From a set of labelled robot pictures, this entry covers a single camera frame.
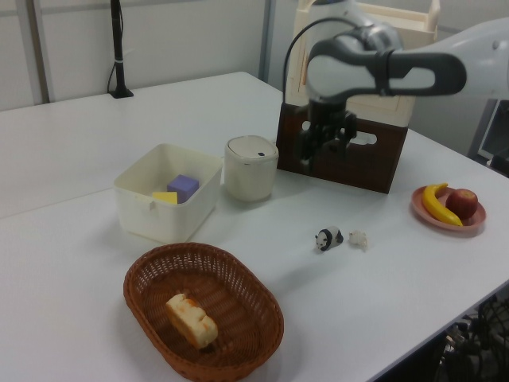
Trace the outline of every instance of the pink plate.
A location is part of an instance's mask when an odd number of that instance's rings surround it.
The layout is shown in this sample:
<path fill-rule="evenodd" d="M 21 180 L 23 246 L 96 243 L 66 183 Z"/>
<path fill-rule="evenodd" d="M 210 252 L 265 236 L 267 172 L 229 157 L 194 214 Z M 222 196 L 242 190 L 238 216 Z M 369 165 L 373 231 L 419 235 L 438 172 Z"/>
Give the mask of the pink plate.
<path fill-rule="evenodd" d="M 474 213 L 474 216 L 467 220 L 462 220 L 461 223 L 463 223 L 463 227 L 459 227 L 457 225 L 442 223 L 441 221 L 435 219 L 432 217 L 429 212 L 426 210 L 424 205 L 422 205 L 422 192 L 424 191 L 425 187 L 421 187 L 419 189 L 416 189 L 414 193 L 412 194 L 412 208 L 414 211 L 424 220 L 431 223 L 432 225 L 435 225 L 439 228 L 448 229 L 451 231 L 473 231 L 477 229 L 479 226 L 482 225 L 482 223 L 486 220 L 486 210 L 484 209 L 483 205 L 479 203 L 479 207 L 477 207 L 476 213 Z M 447 197 L 449 194 L 454 191 L 454 189 L 451 189 L 449 187 L 446 187 L 444 189 L 441 189 L 437 193 L 437 199 L 440 201 L 443 205 L 445 205 L 445 201 L 447 200 Z"/>

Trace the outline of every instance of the yellow block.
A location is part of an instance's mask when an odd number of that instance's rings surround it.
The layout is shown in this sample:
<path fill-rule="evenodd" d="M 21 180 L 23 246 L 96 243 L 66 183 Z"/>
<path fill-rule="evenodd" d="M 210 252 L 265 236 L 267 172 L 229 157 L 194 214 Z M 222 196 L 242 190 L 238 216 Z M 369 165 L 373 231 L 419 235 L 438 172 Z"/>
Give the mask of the yellow block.
<path fill-rule="evenodd" d="M 154 199 L 171 203 L 172 205 L 177 204 L 177 193 L 152 193 Z"/>

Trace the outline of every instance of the white container with lid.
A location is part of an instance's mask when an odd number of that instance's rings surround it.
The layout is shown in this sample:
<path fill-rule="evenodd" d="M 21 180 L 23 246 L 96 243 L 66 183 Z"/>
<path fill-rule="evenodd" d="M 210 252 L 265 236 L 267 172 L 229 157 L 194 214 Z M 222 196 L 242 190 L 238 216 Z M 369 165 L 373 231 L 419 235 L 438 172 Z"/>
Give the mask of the white container with lid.
<path fill-rule="evenodd" d="M 241 201 L 260 201 L 272 192 L 279 151 L 256 135 L 233 138 L 224 148 L 224 183 Z"/>

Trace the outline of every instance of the red apple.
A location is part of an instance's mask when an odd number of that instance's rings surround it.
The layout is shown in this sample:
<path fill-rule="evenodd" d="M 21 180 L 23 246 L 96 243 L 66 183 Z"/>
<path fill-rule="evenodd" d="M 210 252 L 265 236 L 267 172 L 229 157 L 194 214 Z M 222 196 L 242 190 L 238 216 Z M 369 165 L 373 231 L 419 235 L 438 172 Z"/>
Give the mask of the red apple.
<path fill-rule="evenodd" d="M 462 219 L 472 217 L 477 211 L 479 201 L 477 195 L 469 189 L 455 189 L 447 197 L 445 207 Z"/>

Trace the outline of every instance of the black microphone stand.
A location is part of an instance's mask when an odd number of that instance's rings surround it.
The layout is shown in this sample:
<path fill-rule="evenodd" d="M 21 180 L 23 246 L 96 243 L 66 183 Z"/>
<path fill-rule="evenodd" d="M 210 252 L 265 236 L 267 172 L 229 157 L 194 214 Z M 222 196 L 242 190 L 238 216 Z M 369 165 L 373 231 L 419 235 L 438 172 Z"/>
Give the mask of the black microphone stand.
<path fill-rule="evenodd" d="M 133 92 L 126 87 L 126 80 L 124 78 L 120 0 L 111 0 L 111 24 L 113 27 L 113 47 L 115 50 L 115 72 L 117 75 L 117 88 L 110 92 L 110 94 L 113 96 L 113 98 L 132 97 Z"/>

